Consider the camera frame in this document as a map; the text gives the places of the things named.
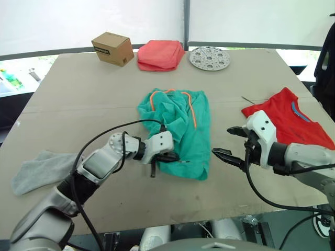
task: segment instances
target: red t-shirt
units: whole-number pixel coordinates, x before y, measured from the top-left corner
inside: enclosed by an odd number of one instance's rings
[[[280,143],[300,143],[305,145],[321,145],[335,150],[334,142],[329,138],[322,126],[311,121],[298,107],[298,97],[288,88],[272,96],[268,101],[242,109],[248,117],[254,112],[264,110],[277,128],[277,140]]]

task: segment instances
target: white wall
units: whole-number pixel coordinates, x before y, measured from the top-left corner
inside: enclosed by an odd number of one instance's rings
[[[183,40],[183,0],[1,0],[0,55],[91,47],[105,31]]]
[[[322,46],[335,0],[191,0],[190,41]]]

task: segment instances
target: clothing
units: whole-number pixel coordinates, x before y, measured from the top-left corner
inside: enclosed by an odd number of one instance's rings
[[[150,40],[138,51],[138,67],[142,71],[172,71],[177,69],[184,54],[179,41]]]
[[[264,110],[277,128],[277,140],[280,143],[300,143],[305,145],[321,145],[335,150],[332,139],[322,126],[304,115],[298,107],[298,97],[287,87],[272,96],[268,101],[242,109],[248,117],[254,112]]]
[[[162,121],[172,133],[174,152],[179,155],[180,161],[159,163],[161,171],[198,180],[207,178],[210,161],[210,110],[203,91],[154,89],[139,104],[138,111],[141,119]],[[150,131],[149,136],[160,130],[157,123],[143,124]]]
[[[41,151],[38,156],[22,163],[20,171],[12,179],[15,195],[24,195],[36,188],[63,180],[76,158],[72,153]]]

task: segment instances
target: teal shirt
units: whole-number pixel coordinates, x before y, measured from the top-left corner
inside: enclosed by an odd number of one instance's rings
[[[154,89],[139,104],[140,117],[141,119],[162,121],[172,133],[174,152],[180,157],[178,162],[160,162],[160,170],[186,178],[206,179],[210,161],[210,109],[205,93],[189,90],[177,90],[169,93],[157,92],[152,97],[155,109],[153,111],[150,96],[157,90],[161,91]],[[182,92],[191,95],[196,128],[188,104],[188,96]],[[149,136],[159,132],[159,124],[155,122],[144,122],[143,124],[150,131]]]

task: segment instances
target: white plate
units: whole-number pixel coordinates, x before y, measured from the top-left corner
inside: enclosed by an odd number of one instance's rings
[[[230,64],[230,55],[216,47],[202,46],[190,52],[189,61],[199,69],[218,71]]]

